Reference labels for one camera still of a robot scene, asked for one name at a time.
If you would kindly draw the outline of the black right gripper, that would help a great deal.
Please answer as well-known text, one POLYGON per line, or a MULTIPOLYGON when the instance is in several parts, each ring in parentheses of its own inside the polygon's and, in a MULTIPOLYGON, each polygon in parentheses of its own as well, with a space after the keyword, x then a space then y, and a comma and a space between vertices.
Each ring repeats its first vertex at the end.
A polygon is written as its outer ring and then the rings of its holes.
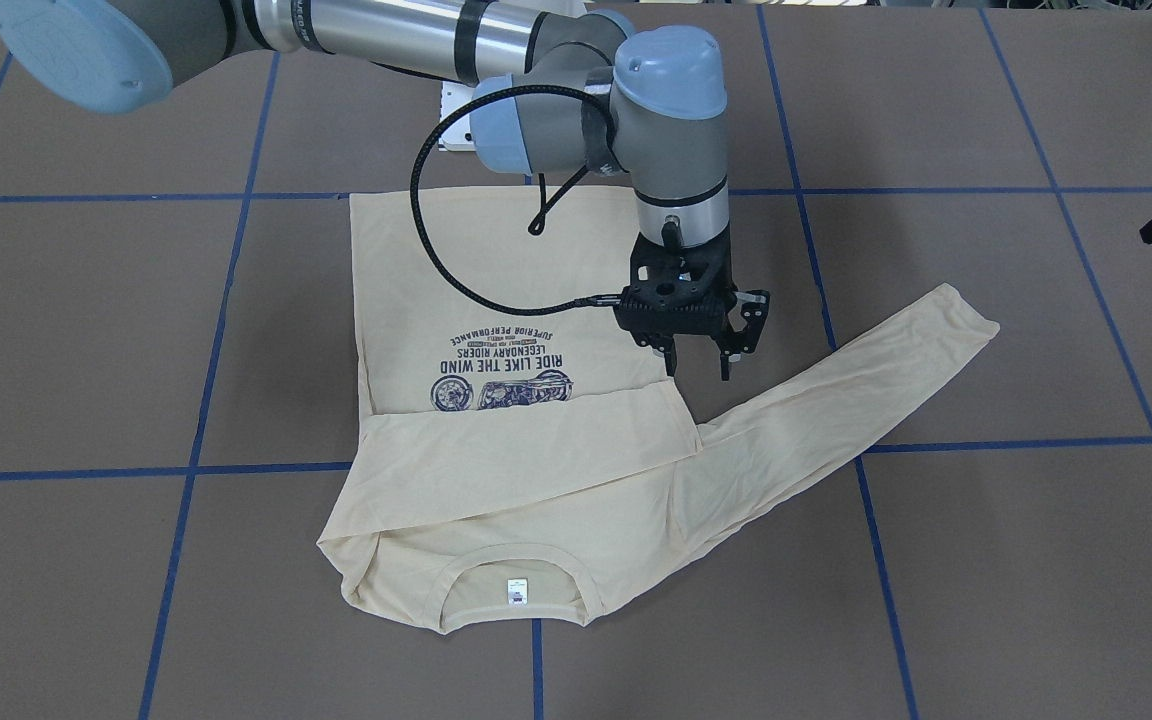
POLYGON ((675 336, 712 338, 719 350, 719 378, 730 381, 732 364, 753 354, 771 310, 771 291, 737 291, 732 279, 730 229, 707 243, 668 249, 644 234, 630 255, 630 282, 613 314, 617 327, 643 344, 662 346, 668 377, 679 357, 675 336), (740 328, 732 325, 737 311, 740 328))

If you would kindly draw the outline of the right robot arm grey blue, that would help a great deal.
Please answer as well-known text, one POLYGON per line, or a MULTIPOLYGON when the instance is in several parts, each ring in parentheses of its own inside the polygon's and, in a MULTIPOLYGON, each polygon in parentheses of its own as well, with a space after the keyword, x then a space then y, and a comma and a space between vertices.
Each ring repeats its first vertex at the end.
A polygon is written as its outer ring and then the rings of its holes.
POLYGON ((770 293, 741 291, 732 276, 728 96, 721 46, 702 28, 639 32, 613 12, 505 1, 0 1, 0 40, 41 86, 104 114, 159 103, 253 50, 355 56, 471 88, 422 142, 408 188, 422 250, 445 282, 495 313, 611 306, 668 374, 680 334, 717 343, 723 379, 761 338, 770 293), (435 141, 461 119, 490 170, 538 183, 567 174, 541 196, 531 234, 582 179, 630 179, 639 232, 621 291, 508 306, 450 273, 426 232, 420 179, 435 141))

